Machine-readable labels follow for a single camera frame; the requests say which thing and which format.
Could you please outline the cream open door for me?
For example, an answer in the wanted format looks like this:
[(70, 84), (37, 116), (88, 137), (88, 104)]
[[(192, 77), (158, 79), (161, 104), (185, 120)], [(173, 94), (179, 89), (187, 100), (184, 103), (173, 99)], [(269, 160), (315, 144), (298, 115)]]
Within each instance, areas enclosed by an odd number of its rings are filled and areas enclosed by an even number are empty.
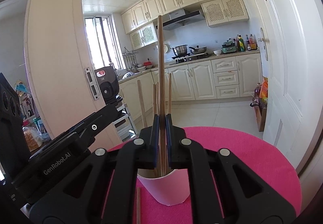
[(105, 106), (85, 73), (92, 62), (82, 0), (28, 0), (24, 52), (29, 87), (51, 138)]

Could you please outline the cream lower kitchen cabinets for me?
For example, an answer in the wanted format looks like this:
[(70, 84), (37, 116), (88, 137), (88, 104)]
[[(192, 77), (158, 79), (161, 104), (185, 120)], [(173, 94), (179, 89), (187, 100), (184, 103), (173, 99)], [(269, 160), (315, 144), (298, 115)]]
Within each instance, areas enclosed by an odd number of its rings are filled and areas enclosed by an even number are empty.
[[(141, 116), (137, 84), (141, 83), (145, 110), (153, 107), (153, 84), (159, 81), (158, 70), (146, 70), (119, 83), (120, 93), (134, 119)], [(172, 101), (204, 101), (250, 97), (262, 81), (259, 53), (244, 52), (212, 56), (198, 61), (167, 66), (165, 98)]]

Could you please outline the cream upper kitchen cabinets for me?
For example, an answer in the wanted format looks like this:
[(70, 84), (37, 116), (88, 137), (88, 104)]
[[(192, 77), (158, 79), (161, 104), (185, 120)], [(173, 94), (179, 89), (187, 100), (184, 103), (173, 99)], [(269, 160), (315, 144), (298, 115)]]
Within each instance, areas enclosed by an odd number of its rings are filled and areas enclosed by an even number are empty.
[(159, 15), (180, 9), (200, 10), (209, 27), (249, 18), (243, 0), (142, 0), (121, 15), (132, 48), (137, 50), (157, 42), (153, 22)]

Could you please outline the pink cylindrical utensil cup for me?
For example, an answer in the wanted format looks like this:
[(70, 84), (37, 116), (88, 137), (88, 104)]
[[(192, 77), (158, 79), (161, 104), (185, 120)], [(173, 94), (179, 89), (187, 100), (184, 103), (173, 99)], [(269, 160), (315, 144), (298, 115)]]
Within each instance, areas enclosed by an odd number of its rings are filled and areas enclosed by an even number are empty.
[(174, 169), (158, 178), (153, 170), (139, 169), (137, 178), (157, 202), (166, 206), (181, 204), (190, 195), (186, 169)]

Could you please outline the wooden chopstick on mat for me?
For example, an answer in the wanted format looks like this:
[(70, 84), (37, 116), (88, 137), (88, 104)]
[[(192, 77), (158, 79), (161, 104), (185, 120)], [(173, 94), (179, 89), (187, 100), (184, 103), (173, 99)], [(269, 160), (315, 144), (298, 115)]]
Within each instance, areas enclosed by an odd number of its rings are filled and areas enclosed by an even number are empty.
[(136, 190), (136, 223), (141, 224), (141, 188)]

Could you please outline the black range hood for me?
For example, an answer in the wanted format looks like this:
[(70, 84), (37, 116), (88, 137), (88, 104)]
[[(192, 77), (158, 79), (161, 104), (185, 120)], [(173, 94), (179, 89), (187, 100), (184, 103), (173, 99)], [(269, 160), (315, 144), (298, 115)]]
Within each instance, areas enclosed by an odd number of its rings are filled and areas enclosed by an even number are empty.
[(163, 22), (164, 30), (173, 30), (205, 19), (204, 14), (200, 10), (187, 11), (180, 9), (169, 13), (168, 16), (169, 20)]

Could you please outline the dark wooden chopstick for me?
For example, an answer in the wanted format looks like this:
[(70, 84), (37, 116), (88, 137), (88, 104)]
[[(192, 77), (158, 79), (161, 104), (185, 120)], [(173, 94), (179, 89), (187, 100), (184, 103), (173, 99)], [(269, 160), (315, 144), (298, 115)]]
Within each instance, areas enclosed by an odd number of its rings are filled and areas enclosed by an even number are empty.
[(163, 20), (158, 16), (158, 73), (159, 73), (159, 124), (160, 124), (160, 169), (166, 175), (166, 133), (165, 133), (165, 70)]

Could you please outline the dark frying pan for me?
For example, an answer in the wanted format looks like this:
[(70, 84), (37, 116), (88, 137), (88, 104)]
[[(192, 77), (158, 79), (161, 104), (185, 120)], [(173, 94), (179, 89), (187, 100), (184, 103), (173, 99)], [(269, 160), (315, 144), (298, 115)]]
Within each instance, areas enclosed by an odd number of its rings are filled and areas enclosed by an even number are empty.
[(198, 55), (198, 54), (204, 54), (206, 53), (206, 50), (207, 50), (207, 47), (189, 47), (190, 49), (190, 52), (193, 54), (193, 55)]

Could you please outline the steel cooking pot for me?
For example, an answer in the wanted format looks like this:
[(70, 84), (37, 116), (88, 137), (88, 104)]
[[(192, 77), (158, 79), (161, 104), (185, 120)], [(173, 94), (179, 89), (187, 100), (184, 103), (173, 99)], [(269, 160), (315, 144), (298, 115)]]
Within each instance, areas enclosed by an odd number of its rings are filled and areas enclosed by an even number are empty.
[(188, 54), (187, 44), (171, 48), (176, 57), (183, 57)]

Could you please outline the pink round table mat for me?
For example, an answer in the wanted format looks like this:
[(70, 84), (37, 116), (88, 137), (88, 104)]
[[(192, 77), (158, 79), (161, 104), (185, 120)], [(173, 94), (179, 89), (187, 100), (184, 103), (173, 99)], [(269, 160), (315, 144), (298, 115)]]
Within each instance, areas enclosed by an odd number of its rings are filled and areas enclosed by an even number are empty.
[[(206, 151), (224, 223), (292, 223), (301, 210), (294, 167), (273, 145), (233, 129), (185, 127)], [(144, 223), (193, 223), (191, 195), (166, 206), (144, 200)]]

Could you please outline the cream kitchen cabinets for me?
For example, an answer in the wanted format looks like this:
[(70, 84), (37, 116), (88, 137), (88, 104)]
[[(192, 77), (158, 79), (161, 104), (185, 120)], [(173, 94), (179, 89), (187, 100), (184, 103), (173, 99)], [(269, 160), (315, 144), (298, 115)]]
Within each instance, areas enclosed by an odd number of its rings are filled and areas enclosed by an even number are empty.
[(209, 27), (249, 18), (243, 0), (142, 0), (121, 15), (132, 48), (137, 50), (157, 42), (153, 22), (159, 15), (180, 9), (200, 10)]
[[(134, 119), (141, 116), (137, 84), (141, 83), (145, 110), (153, 107), (153, 84), (159, 81), (158, 70), (146, 70), (119, 83), (120, 93)], [(244, 52), (212, 56), (198, 61), (167, 66), (165, 98), (172, 101), (204, 101), (250, 97), (262, 81), (259, 53)]]

